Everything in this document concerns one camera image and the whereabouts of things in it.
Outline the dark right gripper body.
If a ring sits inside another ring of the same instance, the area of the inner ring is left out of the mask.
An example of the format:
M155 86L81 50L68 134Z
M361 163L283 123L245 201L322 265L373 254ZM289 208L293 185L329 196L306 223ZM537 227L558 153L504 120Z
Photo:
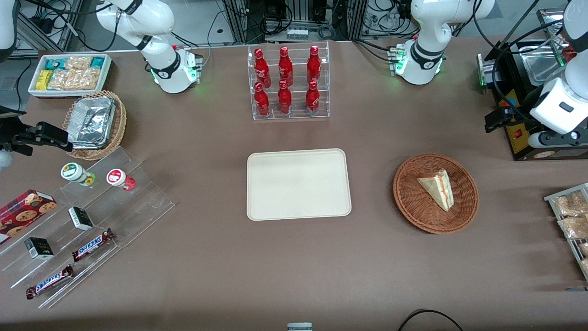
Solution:
M26 131L26 125L23 124L20 117L26 114L25 111L11 109L8 107L0 108L0 148L12 141L12 139Z

